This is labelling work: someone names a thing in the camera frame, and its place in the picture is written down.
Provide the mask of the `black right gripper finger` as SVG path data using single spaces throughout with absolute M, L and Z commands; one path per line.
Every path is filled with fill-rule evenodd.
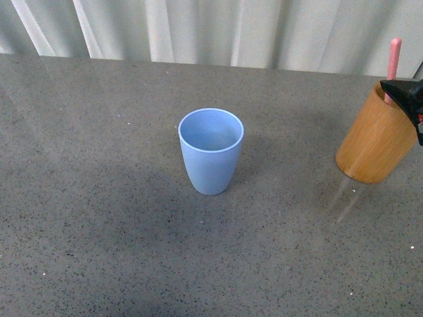
M 422 146 L 422 80 L 382 80 L 380 85 L 387 94 L 407 115 L 416 129 L 420 146 Z

